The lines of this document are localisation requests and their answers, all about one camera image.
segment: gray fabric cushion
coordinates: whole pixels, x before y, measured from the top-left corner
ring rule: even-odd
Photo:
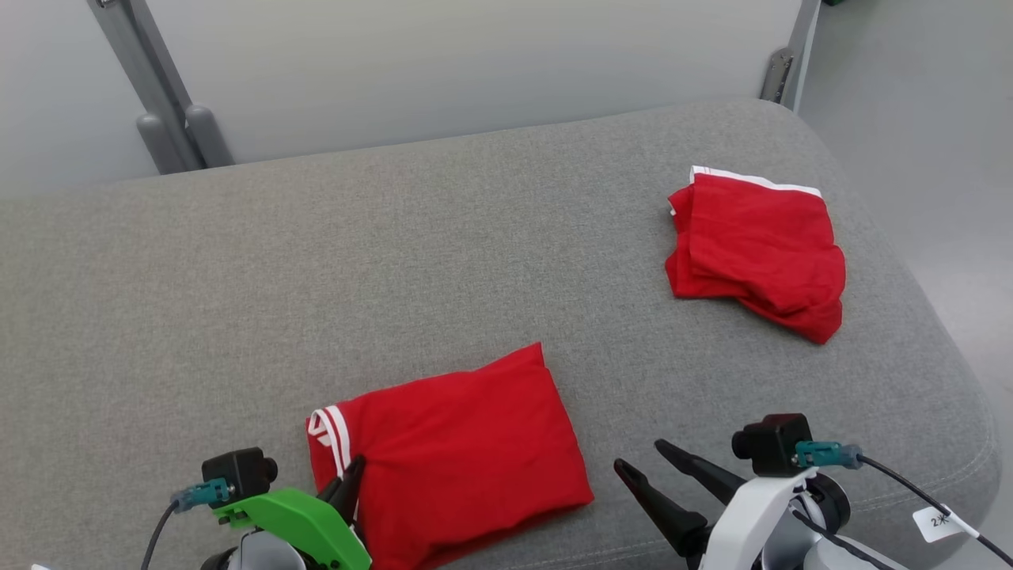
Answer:
[[[825,347],[734,303],[677,301],[666,197],[692,164],[813,185],[848,257]],[[321,404],[473,369],[542,341],[596,502],[455,568],[671,568],[612,472],[622,457],[712,520],[657,456],[666,437],[749,474],[733,431],[774,412],[863,445],[972,522],[997,492],[993,423],[907,268],[798,118],[755,101],[134,180],[0,202],[0,558],[139,563],[201,462],[259,445],[311,488],[302,422]],[[921,505],[832,471],[846,534],[912,567]],[[234,544],[207,510],[169,520],[152,568]]]

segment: metal bracket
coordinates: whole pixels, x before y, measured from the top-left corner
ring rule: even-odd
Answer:
[[[88,5],[147,111],[137,128],[158,171],[234,164],[211,110],[190,100],[144,0]]]
[[[781,48],[770,57],[770,66],[767,68],[767,76],[763,81],[763,89],[760,91],[760,98],[776,103],[781,102],[784,96],[784,86],[788,83],[788,73],[791,71],[791,62],[795,59],[795,53],[791,48]]]

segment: white label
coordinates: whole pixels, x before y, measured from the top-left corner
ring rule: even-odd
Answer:
[[[925,538],[926,543],[934,543],[940,539],[963,532],[963,528],[959,524],[946,518],[935,507],[926,507],[911,516],[914,517],[915,524],[918,524],[918,530],[922,532],[922,537]]]

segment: gray wall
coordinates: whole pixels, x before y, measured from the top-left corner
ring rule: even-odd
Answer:
[[[979,530],[1008,553],[1011,30],[1010,0],[848,0],[824,6],[799,109],[844,166],[985,387],[999,420],[1004,469],[999,497]],[[945,495],[937,496],[945,502]],[[937,570],[1001,568],[1008,567],[969,541]]]
[[[239,162],[757,96],[800,0],[147,0]]]
[[[85,2],[4,2],[0,196],[157,174],[143,112]]]

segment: red cloth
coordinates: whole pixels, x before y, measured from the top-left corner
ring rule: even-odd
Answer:
[[[669,201],[677,298],[734,298],[819,344],[841,327],[844,253],[819,190],[694,166]]]
[[[318,491],[366,458],[374,570],[434,568],[594,499],[541,344],[328,406],[306,428]]]

